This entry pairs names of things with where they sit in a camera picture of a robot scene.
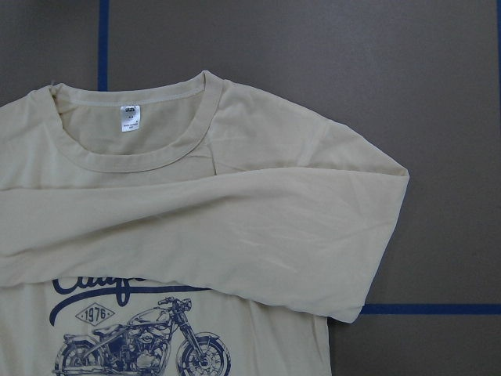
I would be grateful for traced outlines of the cream long-sleeve printed shirt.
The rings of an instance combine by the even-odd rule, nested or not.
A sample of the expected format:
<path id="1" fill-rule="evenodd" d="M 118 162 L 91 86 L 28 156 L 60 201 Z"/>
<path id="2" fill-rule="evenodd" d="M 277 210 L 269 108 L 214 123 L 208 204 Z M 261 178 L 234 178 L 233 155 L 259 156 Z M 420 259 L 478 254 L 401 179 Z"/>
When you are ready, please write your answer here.
<path id="1" fill-rule="evenodd" d="M 1 108 L 4 375 L 328 375 L 407 170 L 203 71 Z"/>

